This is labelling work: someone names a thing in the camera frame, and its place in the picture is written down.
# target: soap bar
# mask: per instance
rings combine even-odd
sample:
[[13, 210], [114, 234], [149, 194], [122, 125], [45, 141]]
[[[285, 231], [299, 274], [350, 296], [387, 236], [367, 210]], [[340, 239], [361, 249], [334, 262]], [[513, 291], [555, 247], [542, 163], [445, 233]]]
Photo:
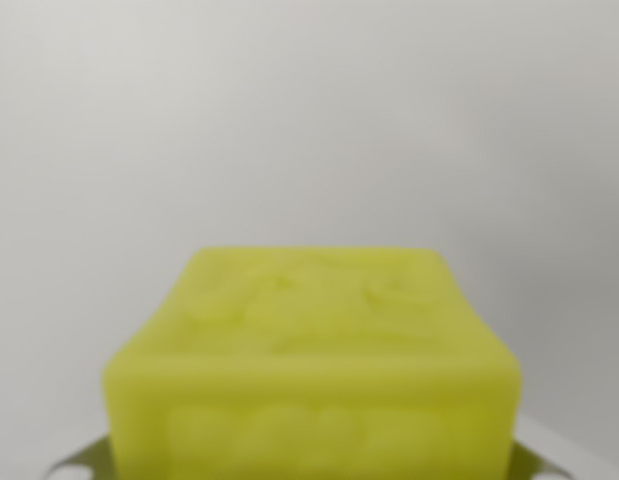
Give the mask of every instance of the soap bar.
[[433, 251], [209, 248], [104, 390], [120, 480], [503, 480], [520, 372]]

